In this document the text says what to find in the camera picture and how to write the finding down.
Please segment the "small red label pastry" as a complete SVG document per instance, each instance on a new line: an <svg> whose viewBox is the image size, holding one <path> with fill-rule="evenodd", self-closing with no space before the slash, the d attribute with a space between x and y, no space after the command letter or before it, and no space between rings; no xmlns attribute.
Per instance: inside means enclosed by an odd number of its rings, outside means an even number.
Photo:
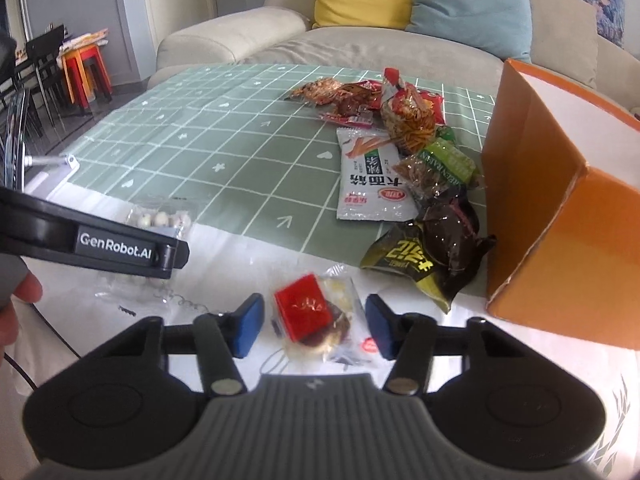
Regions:
<svg viewBox="0 0 640 480"><path fill-rule="evenodd" d="M269 299L285 359L282 370L370 372L380 366L363 301L346 266L285 270L272 279Z"/></svg>

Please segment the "green label nut bag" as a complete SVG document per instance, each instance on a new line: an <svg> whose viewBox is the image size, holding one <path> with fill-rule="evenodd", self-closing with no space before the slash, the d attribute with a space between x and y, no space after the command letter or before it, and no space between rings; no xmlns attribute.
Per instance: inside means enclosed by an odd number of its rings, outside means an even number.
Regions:
<svg viewBox="0 0 640 480"><path fill-rule="evenodd" d="M474 160L442 138L401 159L394 171L417 200L430 200L450 190L456 192L484 184Z"/></svg>

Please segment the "white phone stand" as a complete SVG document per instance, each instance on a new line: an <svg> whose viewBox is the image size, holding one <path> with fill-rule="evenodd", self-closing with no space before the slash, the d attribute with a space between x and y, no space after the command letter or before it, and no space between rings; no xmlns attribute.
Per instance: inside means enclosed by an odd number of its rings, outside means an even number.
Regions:
<svg viewBox="0 0 640 480"><path fill-rule="evenodd" d="M80 169L72 154L24 157L25 183L23 191L46 200L59 186L70 180Z"/></svg>

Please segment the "red spicy strips bag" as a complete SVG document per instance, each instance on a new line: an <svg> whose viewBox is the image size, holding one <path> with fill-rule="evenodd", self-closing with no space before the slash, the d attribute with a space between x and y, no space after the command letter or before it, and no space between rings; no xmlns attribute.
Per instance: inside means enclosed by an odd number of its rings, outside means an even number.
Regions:
<svg viewBox="0 0 640 480"><path fill-rule="evenodd" d="M420 152L435 139L434 110L397 68L384 70L380 114L390 138L404 153Z"/></svg>

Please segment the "red dried dates pack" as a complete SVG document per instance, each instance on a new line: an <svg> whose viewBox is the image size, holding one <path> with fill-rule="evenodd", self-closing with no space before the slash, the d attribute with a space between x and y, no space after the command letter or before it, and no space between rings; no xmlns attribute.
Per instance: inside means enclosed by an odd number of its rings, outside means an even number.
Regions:
<svg viewBox="0 0 640 480"><path fill-rule="evenodd" d="M319 113L325 122L345 128L370 129L374 116L380 111L382 84L364 80L343 84L337 90L328 110Z"/></svg>

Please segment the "light blue cushion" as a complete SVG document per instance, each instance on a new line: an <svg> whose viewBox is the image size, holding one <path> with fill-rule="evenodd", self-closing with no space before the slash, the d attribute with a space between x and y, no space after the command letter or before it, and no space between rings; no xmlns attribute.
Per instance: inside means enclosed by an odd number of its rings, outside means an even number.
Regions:
<svg viewBox="0 0 640 480"><path fill-rule="evenodd" d="M407 30L465 44L503 61L530 61L530 0L412 0Z"/></svg>

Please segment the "beige cushion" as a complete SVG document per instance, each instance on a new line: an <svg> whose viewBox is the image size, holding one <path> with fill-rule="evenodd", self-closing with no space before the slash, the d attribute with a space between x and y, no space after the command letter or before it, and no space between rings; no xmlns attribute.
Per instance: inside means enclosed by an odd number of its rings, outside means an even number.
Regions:
<svg viewBox="0 0 640 480"><path fill-rule="evenodd" d="M533 64L596 88L596 10L582 0L529 0Z"/></svg>

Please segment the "orange cardboard box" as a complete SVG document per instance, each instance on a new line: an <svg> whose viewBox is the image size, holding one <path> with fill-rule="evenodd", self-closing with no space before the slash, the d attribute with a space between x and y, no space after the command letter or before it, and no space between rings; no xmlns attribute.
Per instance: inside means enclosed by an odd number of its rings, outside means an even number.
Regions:
<svg viewBox="0 0 640 480"><path fill-rule="evenodd" d="M639 123L543 68L503 66L482 151L488 311L639 345Z"/></svg>

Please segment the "smartphone on stand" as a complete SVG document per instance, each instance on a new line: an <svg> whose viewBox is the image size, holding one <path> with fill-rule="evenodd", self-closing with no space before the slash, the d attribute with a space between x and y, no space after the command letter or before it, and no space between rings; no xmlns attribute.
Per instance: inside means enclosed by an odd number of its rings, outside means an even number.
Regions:
<svg viewBox="0 0 640 480"><path fill-rule="evenodd" d="M1 185L13 191L24 191L26 146L24 134L29 109L29 91L18 89L6 109L6 130L1 140Z"/></svg>

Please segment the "red cartoon snack bag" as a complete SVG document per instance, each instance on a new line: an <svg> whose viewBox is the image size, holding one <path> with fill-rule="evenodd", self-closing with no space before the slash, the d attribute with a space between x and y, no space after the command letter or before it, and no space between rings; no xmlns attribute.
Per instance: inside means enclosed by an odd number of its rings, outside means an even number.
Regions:
<svg viewBox="0 0 640 480"><path fill-rule="evenodd" d="M426 102L427 107L434 113L434 121L437 125L445 125L444 98L439 94L427 90L420 90L419 94Z"/></svg>

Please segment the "peanut snack clear bag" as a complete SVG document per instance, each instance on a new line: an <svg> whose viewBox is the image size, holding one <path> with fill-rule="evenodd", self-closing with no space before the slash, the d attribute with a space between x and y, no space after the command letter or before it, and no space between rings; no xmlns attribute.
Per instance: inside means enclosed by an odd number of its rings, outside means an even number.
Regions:
<svg viewBox="0 0 640 480"><path fill-rule="evenodd" d="M326 77L306 82L306 84L291 90L285 99L302 101L312 106L327 106L338 102L347 95L348 91L341 81Z"/></svg>

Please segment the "dark black yellow snack bag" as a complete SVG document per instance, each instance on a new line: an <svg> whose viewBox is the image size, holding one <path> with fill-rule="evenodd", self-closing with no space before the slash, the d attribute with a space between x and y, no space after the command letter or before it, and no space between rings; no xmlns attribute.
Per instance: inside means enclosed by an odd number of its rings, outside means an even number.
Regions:
<svg viewBox="0 0 640 480"><path fill-rule="evenodd" d="M408 278L447 313L496 241L480 234L480 219L460 188L430 200L418 218L394 224L369 247L360 266Z"/></svg>

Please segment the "green checked tablecloth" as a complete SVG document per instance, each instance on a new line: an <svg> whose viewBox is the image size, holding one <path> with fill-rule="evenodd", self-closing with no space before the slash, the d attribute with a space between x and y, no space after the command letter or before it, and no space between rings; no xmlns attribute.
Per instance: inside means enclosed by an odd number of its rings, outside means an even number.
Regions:
<svg viewBox="0 0 640 480"><path fill-rule="evenodd" d="M191 68L106 115L72 150L80 168L56 192L77 209L124 218L145 200L190 200L191 258L170 290L196 302L263 290L341 263L362 294L420 299L405 278L360 271L382 222L337 218L334 125L288 92L362 70L303 65Z"/></svg>

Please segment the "black dining chair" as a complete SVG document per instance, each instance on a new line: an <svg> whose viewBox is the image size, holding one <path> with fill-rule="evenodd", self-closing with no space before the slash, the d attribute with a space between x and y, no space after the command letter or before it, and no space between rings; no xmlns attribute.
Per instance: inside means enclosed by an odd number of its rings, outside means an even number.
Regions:
<svg viewBox="0 0 640 480"><path fill-rule="evenodd" d="M35 96L40 101L51 126L55 125L53 113L65 106L66 94L62 88L63 74L58 67L58 55L65 39L65 27L54 26L44 34L28 40L25 58L17 61L17 42L4 29L1 31L1 110L9 105L10 97L17 90L26 89L30 94L32 117L41 122L37 113Z"/></svg>

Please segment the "white gluten snack packet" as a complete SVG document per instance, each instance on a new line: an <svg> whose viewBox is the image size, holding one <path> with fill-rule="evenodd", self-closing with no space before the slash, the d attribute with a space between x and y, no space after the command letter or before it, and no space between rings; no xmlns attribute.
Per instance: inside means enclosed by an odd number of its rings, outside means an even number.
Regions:
<svg viewBox="0 0 640 480"><path fill-rule="evenodd" d="M404 222L418 214L394 169L400 156L386 132L337 128L336 138L341 149L337 220Z"/></svg>

